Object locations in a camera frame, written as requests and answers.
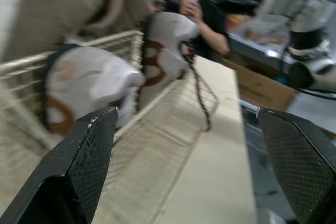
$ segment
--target white table surface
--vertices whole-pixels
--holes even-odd
[[[196,146],[160,224],[255,224],[235,72],[200,57],[196,67],[220,105],[212,130]]]

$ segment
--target wire basket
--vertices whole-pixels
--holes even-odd
[[[127,39],[131,49],[129,46],[126,50],[123,47]],[[117,55],[125,52],[125,57],[140,67],[139,32],[113,35],[94,43]],[[46,55],[32,56],[0,67],[0,134],[5,134],[0,139],[3,175],[0,214],[54,145],[35,116],[39,111],[35,86],[40,82],[36,73],[43,69],[45,58]],[[204,105],[213,114],[218,99],[201,78],[200,83]],[[93,223],[156,222],[205,128],[195,80],[189,73],[185,79],[171,83],[116,133],[109,172]]]

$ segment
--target person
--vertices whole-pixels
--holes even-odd
[[[186,2],[181,0],[165,0],[165,12],[188,13],[188,17],[197,23],[200,35],[193,39],[197,55],[211,59],[213,52],[220,55],[229,53],[227,34],[225,31],[226,14],[210,4],[209,0]]]

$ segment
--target cable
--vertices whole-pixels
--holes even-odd
[[[195,87],[196,87],[196,96],[197,96],[197,100],[202,108],[202,111],[205,115],[205,119],[206,119],[206,124],[207,124],[207,128],[206,128],[206,132],[208,132],[209,130],[211,130],[211,117],[210,117],[210,113],[207,109],[207,107],[204,105],[204,101],[201,95],[201,81],[199,78],[199,74],[197,72],[197,70],[195,69],[193,63],[194,63],[194,54],[184,54],[183,50],[182,50],[182,44],[186,44],[187,47],[189,48],[193,48],[193,45],[191,42],[188,41],[184,41],[182,43],[179,44],[179,50],[181,55],[183,56],[185,62],[187,62],[189,68],[192,70],[193,74],[194,74],[194,79],[195,79]]]
[[[311,95],[313,97],[322,98],[322,99],[331,100],[331,101],[336,101],[336,97],[328,97],[326,95],[311,93],[311,92],[309,92],[309,89],[308,90],[305,90],[305,89],[296,89],[296,90],[299,91],[299,92],[301,92],[301,93],[303,93],[303,94]]]

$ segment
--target cord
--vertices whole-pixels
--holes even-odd
[[[194,74],[194,79],[195,79],[195,87],[196,87],[196,96],[197,96],[197,100],[198,103],[200,104],[202,111],[205,115],[205,119],[206,119],[206,124],[207,124],[207,128],[206,128],[206,132],[211,130],[211,117],[210,117],[210,113],[207,109],[207,107],[204,104],[203,101],[203,97],[201,95],[201,80],[199,77],[199,74],[197,72],[197,70],[195,69],[193,63],[194,63],[194,54],[184,54],[183,50],[182,50],[182,44],[185,43],[188,47],[193,48],[193,45],[191,44],[191,42],[182,42],[179,44],[179,50],[181,55],[183,56],[185,62],[187,62],[189,68],[192,70],[193,74]]]

